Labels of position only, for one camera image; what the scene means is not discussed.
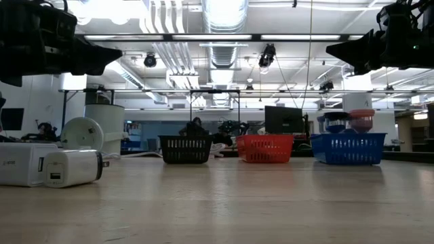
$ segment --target black basket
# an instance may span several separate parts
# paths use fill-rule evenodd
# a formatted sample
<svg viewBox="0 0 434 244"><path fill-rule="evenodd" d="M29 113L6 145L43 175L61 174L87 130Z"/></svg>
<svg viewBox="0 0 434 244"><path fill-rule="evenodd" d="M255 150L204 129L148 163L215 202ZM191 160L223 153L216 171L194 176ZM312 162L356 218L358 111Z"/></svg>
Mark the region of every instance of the black basket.
<svg viewBox="0 0 434 244"><path fill-rule="evenodd" d="M166 163L206 163L212 136L159 136Z"/></svg>

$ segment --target plastic basket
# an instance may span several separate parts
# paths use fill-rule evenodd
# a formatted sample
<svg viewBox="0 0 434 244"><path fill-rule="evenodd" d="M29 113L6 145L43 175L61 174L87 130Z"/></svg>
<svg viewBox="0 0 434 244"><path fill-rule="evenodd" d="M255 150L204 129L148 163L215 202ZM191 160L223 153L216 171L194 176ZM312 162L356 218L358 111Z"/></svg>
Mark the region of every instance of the plastic basket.
<svg viewBox="0 0 434 244"><path fill-rule="evenodd" d="M206 163L212 136L159 136L166 163Z"/></svg>
<svg viewBox="0 0 434 244"><path fill-rule="evenodd" d="M379 164L385 137L385 133L321 134L311 137L312 151L316 159L327 164Z"/></svg>
<svg viewBox="0 0 434 244"><path fill-rule="evenodd" d="M247 163L287 163L293 135L246 135L237 137L238 155Z"/></svg>

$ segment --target white power adapter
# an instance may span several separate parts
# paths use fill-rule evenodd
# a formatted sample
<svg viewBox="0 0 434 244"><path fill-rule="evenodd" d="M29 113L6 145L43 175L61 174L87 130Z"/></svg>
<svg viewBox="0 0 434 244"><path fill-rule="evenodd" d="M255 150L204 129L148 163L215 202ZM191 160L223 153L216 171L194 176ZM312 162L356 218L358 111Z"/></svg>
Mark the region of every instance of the white power adapter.
<svg viewBox="0 0 434 244"><path fill-rule="evenodd" d="M45 157L43 182L52 188L85 184L99 180L102 168L108 166L96 150L52 152Z"/></svg>
<svg viewBox="0 0 434 244"><path fill-rule="evenodd" d="M42 185L45 156L57 151L55 144L0 143L0 184Z"/></svg>

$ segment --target computer monitor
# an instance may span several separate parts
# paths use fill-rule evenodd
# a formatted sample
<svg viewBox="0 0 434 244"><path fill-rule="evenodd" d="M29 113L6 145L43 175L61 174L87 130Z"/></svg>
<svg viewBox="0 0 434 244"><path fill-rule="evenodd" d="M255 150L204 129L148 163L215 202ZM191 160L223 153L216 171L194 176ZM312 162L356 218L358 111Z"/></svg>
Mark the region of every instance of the computer monitor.
<svg viewBox="0 0 434 244"><path fill-rule="evenodd" d="M23 117L23 108L2 108L0 115L2 129L5 131L21 130Z"/></svg>
<svg viewBox="0 0 434 244"><path fill-rule="evenodd" d="M303 133L302 117L300 108L265 106L265 131L270 134Z"/></svg>

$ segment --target table surface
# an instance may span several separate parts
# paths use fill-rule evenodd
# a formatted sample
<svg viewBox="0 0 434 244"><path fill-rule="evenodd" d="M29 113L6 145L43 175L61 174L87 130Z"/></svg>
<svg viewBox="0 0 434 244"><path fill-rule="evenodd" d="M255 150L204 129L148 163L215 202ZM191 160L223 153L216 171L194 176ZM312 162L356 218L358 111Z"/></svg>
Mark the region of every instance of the table surface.
<svg viewBox="0 0 434 244"><path fill-rule="evenodd" d="M0 186L8 243L432 243L434 165L113 162L92 184Z"/></svg>

